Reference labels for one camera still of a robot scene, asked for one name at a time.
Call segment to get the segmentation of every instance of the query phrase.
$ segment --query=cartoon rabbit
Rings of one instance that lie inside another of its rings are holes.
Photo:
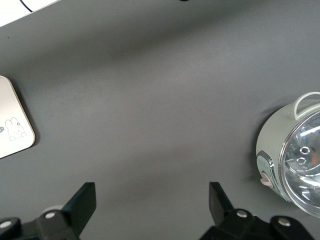
[[[8,129],[10,141],[22,138],[27,135],[25,129],[20,125],[15,117],[11,118],[11,120],[5,121],[5,126]]]

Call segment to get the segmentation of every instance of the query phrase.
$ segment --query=rabbit ear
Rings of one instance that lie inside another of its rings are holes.
[[[11,118],[11,123],[12,123],[12,125],[17,125],[18,120],[15,117],[13,117],[13,118]]]
[[[7,129],[11,128],[13,126],[12,122],[10,120],[5,121],[5,126]]]

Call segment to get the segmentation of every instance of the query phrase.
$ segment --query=black line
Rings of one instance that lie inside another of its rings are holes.
[[[30,13],[33,12],[30,8],[28,8],[28,6],[24,3],[24,1],[20,0],[20,2],[22,3],[22,5],[23,5],[26,9],[29,10]]]

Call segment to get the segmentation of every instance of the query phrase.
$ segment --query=transparent lid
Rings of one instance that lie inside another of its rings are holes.
[[[320,217],[320,112],[304,119],[289,135],[279,166],[292,201]]]

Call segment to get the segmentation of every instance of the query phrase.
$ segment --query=screw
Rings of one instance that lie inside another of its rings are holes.
[[[45,217],[46,219],[51,219],[51,218],[53,218],[55,215],[56,215],[55,212],[49,212],[49,213],[47,213],[44,217]]]
[[[285,226],[285,227],[290,227],[291,226],[291,223],[289,222],[289,220],[285,219],[283,217],[280,217],[278,219],[278,223],[280,223],[282,226]]]
[[[12,224],[11,221],[4,221],[3,223],[0,224],[0,229],[4,229],[6,227],[9,227]]]
[[[243,211],[243,210],[237,211],[236,214],[237,214],[240,218],[246,218],[246,217],[248,217],[248,214],[247,214],[245,211]]]

